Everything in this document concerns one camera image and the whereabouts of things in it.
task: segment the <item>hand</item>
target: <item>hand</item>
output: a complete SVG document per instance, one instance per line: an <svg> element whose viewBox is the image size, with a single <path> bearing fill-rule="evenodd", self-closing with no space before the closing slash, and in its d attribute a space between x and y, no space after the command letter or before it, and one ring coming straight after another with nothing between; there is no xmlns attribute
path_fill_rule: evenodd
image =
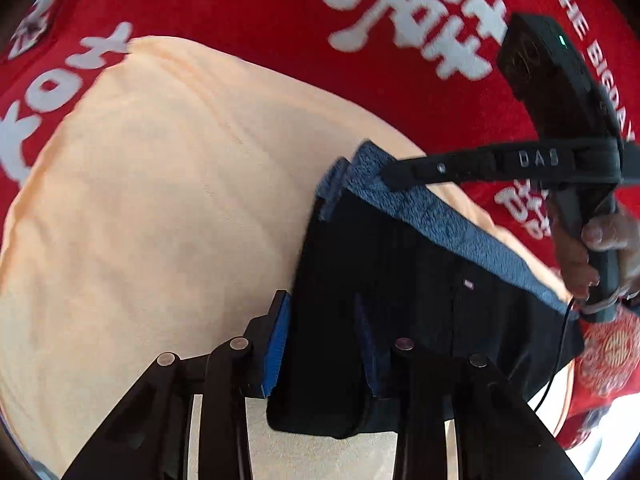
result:
<svg viewBox="0 0 640 480"><path fill-rule="evenodd" d="M582 240L571 238L562 227L558 212L551 202L546 203L552 220L551 235L567 290L577 300L587 300L589 287L600 281L598 271L589 265L587 248L593 251L618 251L620 288L619 296L640 290L640 221L628 211L591 219L582 229Z"/></svg>

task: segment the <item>black handle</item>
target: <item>black handle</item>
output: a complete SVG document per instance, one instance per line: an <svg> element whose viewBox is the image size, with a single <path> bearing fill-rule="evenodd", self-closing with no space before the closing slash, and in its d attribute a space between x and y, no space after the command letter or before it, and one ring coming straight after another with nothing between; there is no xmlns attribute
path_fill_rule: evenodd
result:
<svg viewBox="0 0 640 480"><path fill-rule="evenodd" d="M613 193L596 210L594 216L613 214L618 204ZM620 264L617 251L589 251L589 263L600 274L600 283L590 288L587 305L596 304L611 298L620 286ZM610 306L595 314L583 314L582 318L590 323L608 323L616 319L616 306Z"/></svg>
<svg viewBox="0 0 640 480"><path fill-rule="evenodd" d="M613 192L607 193L604 199L597 197L597 188L578 190L571 186L551 192L550 199L560 213L564 228L573 238L582 239L582 228L592 218L618 211ZM600 275L600 283L590 287L589 299L584 302L586 305L593 305L611 298L620 286L618 252L589 251L589 263ZM581 313L581 316L590 323L608 323L616 319L616 306L604 308L594 314Z"/></svg>

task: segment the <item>peach cloth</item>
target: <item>peach cloth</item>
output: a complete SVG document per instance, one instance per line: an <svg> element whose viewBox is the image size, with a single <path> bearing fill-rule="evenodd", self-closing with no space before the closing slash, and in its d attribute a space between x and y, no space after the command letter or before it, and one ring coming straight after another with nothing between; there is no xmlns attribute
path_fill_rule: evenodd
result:
<svg viewBox="0 0 640 480"><path fill-rule="evenodd" d="M292 285L314 189L369 138L422 152L362 108L187 40L141 38L40 154L4 227L0 404L26 452L62 475L154 358L211 352ZM431 190L561 281L453 184ZM573 369L541 418L557 431ZM271 431L248 403L254 471L390 478L392 434Z"/></svg>

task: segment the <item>metal screw head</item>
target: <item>metal screw head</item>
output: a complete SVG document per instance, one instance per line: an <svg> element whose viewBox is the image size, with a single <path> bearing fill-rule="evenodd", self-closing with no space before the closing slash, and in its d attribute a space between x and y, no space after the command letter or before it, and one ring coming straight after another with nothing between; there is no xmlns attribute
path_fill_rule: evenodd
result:
<svg viewBox="0 0 640 480"><path fill-rule="evenodd" d="M414 348L414 342L408 337L399 337L396 339L396 348L398 350L412 350Z"/></svg>
<svg viewBox="0 0 640 480"><path fill-rule="evenodd" d="M235 339L231 340L229 346L231 346L233 350L244 350L249 346L249 340L245 339L244 337L236 337Z"/></svg>
<svg viewBox="0 0 640 480"><path fill-rule="evenodd" d="M469 358L469 362L476 368L484 368L486 366L487 360L486 357L482 354L473 354Z"/></svg>
<svg viewBox="0 0 640 480"><path fill-rule="evenodd" d="M165 352L163 354L160 354L156 361L160 366L172 365L175 361L175 355L173 355L171 352Z"/></svg>

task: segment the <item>white graphic print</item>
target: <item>white graphic print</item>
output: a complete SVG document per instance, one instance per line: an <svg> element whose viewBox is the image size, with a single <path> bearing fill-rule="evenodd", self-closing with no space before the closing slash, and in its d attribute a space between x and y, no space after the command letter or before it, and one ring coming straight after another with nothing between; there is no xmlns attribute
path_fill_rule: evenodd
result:
<svg viewBox="0 0 640 480"><path fill-rule="evenodd" d="M90 70L102 68L107 62L102 54L107 52L127 53L127 41L131 37L132 27L128 22L122 22L108 38L82 38L80 44L87 47L89 52L73 54L66 58L65 63L74 68Z"/></svg>
<svg viewBox="0 0 640 480"><path fill-rule="evenodd" d="M596 75L600 79L600 82L607 89L607 92L609 92L609 99L611 99L611 104L613 104L616 111L616 117L620 123L622 134L629 142L636 140L636 133L631 122L631 117L628 118L628 121L626 120L626 107L621 106L622 99L620 97L620 91L614 82L613 72L609 69L609 61L604 56L598 38L594 38L593 33L590 32L586 17L580 12L580 7L575 0L558 0L558 4L563 9L566 9L566 16L574 26L575 33L580 38L580 41L588 43L589 45L586 47L586 53L594 69L596 69ZM584 45L580 43L576 46L579 50L584 47ZM580 54L582 58L586 60L584 53L581 52Z"/></svg>
<svg viewBox="0 0 640 480"><path fill-rule="evenodd" d="M122 22L108 38L82 38L80 44L89 50L67 57L66 65L85 70L105 66L107 62L103 54L126 54L132 30L130 23ZM65 68L53 68L31 82L24 94L24 101L34 112L52 112L71 101L81 88L82 78L78 74ZM19 111L20 101L16 100L11 103L4 118L0 115L0 164L7 176L22 187L31 168L22 156L21 143L36 132L42 117L33 114L18 119Z"/></svg>
<svg viewBox="0 0 640 480"><path fill-rule="evenodd" d="M362 0L323 0L329 7L337 10L352 10ZM464 27L461 16L451 15L446 4L462 4L465 18L478 19L476 32L464 41L459 41L460 31ZM441 79L448 79L460 72L470 80L479 80L487 76L491 64L478 55L482 40L492 38L502 44L507 25L504 21L506 6L502 0L491 5L487 0L377 0L362 17L351 27L334 32L328 39L329 44L342 52L357 52L369 39L369 31L391 10L390 19L395 27L394 44L400 48L420 49L424 59L434 61L442 58L436 67ZM416 20L417 14L424 13ZM444 25L439 33L427 41L427 37L436 28Z"/></svg>
<svg viewBox="0 0 640 480"><path fill-rule="evenodd" d="M505 206L514 220L522 224L531 237L542 240L551 236L549 218L542 214L542 205L548 191L542 191L540 195L532 194L530 180L520 183L513 181L513 186L505 187L495 194L494 200L497 204ZM533 212L535 218L529 219Z"/></svg>
<svg viewBox="0 0 640 480"><path fill-rule="evenodd" d="M4 119L0 117L0 163L9 178L22 187L29 168L22 157L20 145L38 129L42 118L31 115L18 120L19 107L20 101L14 101Z"/></svg>
<svg viewBox="0 0 640 480"><path fill-rule="evenodd" d="M24 18L12 35L14 42L8 59L14 59L38 43L40 37L49 28L50 9L56 0L36 0L34 9Z"/></svg>

